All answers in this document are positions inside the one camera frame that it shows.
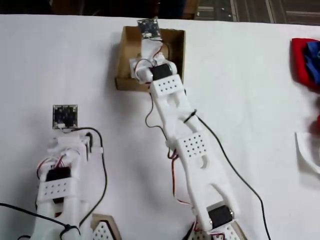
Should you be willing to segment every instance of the white 3d-printed robot part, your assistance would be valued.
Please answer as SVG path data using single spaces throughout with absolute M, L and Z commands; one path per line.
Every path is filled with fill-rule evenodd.
M 106 222 L 101 221 L 93 231 L 93 240 L 114 240 L 109 226 Z

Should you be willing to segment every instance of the cable tie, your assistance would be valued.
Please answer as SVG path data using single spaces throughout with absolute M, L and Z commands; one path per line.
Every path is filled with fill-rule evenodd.
M 183 123 L 185 124 L 186 122 L 189 121 L 190 118 L 192 118 L 194 115 L 196 115 L 197 109 L 195 109 L 184 121 Z

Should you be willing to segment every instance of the brown cardboard box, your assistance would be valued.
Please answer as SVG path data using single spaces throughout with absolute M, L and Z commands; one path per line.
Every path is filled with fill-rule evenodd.
M 183 82 L 186 32 L 183 30 L 161 29 L 163 42 L 162 53 L 165 58 L 175 63 Z M 139 84 L 131 78 L 129 59 L 136 58 L 141 51 L 141 33 L 137 26 L 123 27 L 118 63 L 116 66 L 115 85 L 118 90 L 147 92 L 148 86 Z

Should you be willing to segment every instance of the circuit board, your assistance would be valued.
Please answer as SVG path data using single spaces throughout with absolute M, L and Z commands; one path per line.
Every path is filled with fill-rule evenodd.
M 72 129 L 77 126 L 78 105 L 53 105 L 53 129 Z

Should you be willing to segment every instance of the black wire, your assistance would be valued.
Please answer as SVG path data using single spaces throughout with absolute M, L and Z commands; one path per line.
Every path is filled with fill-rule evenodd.
M 29 235 L 22 235 L 22 236 L 18 237 L 17 240 L 20 240 L 20 239 L 30 239 L 30 238 L 31 238 L 31 236 L 29 236 Z
M 44 219 L 44 220 L 48 220 L 48 221 L 50 221 L 50 222 L 53 222 L 53 223 L 56 223 L 56 224 L 59 224 L 59 225 L 63 226 L 63 227 L 64 227 L 64 230 L 63 230 L 63 231 L 61 232 L 61 234 L 60 234 L 60 239 L 61 239 L 61 240 L 62 240 L 62 235 L 63 235 L 64 233 L 68 232 L 68 231 L 71 230 L 71 229 L 77 229 L 78 232 L 79 232 L 79 234 L 80 234 L 80 230 L 79 230 L 79 228 L 78 228 L 77 226 L 71 226 L 71 225 L 69 225 L 69 224 L 64 224 L 64 223 L 61 222 L 61 221 L 57 221 L 57 220 L 55 220 L 55 219 L 53 219 L 53 218 L 50 218 L 50 217 L 47 217 L 47 216 L 43 216 L 43 215 L 34 213 L 34 212 L 32 212 L 32 211 L 25 210 L 25 209 L 23 209 L 23 208 L 21 208 L 21 207 L 13 206 L 13 205 L 10 205 L 10 204 L 7 204 L 7 203 L 2 203 L 2 202 L 0 202 L 0 207 L 6 207 L 6 208 L 9 208 L 9 209 L 13 209 L 13 210 L 16 210 L 16 211 L 19 211 L 19 212 L 22 212 L 22 213 L 25 213 L 25 214 L 29 214 L 29 215 L 34 216 L 34 217 L 37 217 L 37 218 L 41 218 L 41 219 Z M 20 239 L 20 238 L 22 238 L 22 237 L 26 238 L 26 237 L 29 237 L 29 236 L 27 236 L 27 235 L 20 236 L 18 239 Z
M 96 132 L 100 138 L 100 146 L 102 148 L 102 166 L 103 166 L 103 172 L 104 172 L 104 189 L 103 189 L 103 193 L 101 198 L 98 200 L 98 202 L 93 206 L 93 208 L 83 217 L 83 219 L 80 221 L 79 223 L 79 227 L 81 227 L 81 225 L 85 222 L 85 220 L 92 214 L 92 212 L 97 208 L 97 206 L 101 203 L 101 201 L 104 199 L 105 195 L 106 195 L 106 191 L 107 191 L 107 185 L 108 185 L 108 176 L 107 176 L 107 168 L 106 168 L 106 164 L 105 164 L 105 154 L 104 154 L 104 144 L 103 144 L 103 139 L 102 139 L 102 135 L 101 133 L 93 128 L 93 127 L 78 127 L 78 128 L 74 128 L 72 129 L 70 132 L 76 132 L 76 131 L 80 131 L 80 130 L 92 130 L 94 132 Z
M 265 207 L 264 207 L 264 202 L 262 201 L 261 197 L 259 196 L 259 194 L 256 192 L 256 190 L 250 186 L 249 183 L 247 183 L 247 181 L 240 175 L 240 173 L 236 170 L 236 168 L 233 166 L 233 164 L 231 163 L 231 161 L 229 160 L 225 149 L 222 145 L 222 143 L 220 142 L 218 136 L 215 134 L 215 132 L 200 118 L 198 117 L 199 121 L 209 130 L 209 132 L 214 136 L 214 138 L 216 139 L 216 141 L 218 142 L 221 151 L 225 157 L 225 159 L 227 160 L 227 162 L 229 163 L 230 167 L 232 168 L 232 170 L 235 172 L 235 174 L 241 179 L 241 181 L 256 195 L 256 197 L 259 199 L 260 203 L 261 203 L 261 210 L 262 210 L 262 217 L 263 217 L 263 224 L 264 224 L 264 228 L 265 228 L 265 232 L 268 236 L 268 239 L 271 240 L 270 238 L 270 234 L 268 231 L 268 227 L 267 227 L 267 221 L 266 221 L 266 216 L 265 216 Z
M 150 95 L 150 98 L 151 98 L 151 110 L 150 110 L 150 112 L 145 116 L 145 119 L 144 119 L 145 125 L 146 125 L 148 128 L 150 128 L 150 129 L 152 129 L 152 128 L 159 128 L 159 129 L 161 130 L 161 132 L 163 133 L 163 136 L 164 136 L 165 140 L 167 141 L 168 139 L 167 139 L 167 136 L 166 136 L 165 131 L 164 131 L 164 129 L 163 129 L 162 126 L 160 126 L 160 125 L 150 126 L 150 125 L 148 124 L 148 117 L 150 116 L 150 114 L 151 114 L 152 111 L 154 110 L 154 100 L 153 100 L 153 97 L 152 97 L 151 93 L 149 93 L 149 95 Z

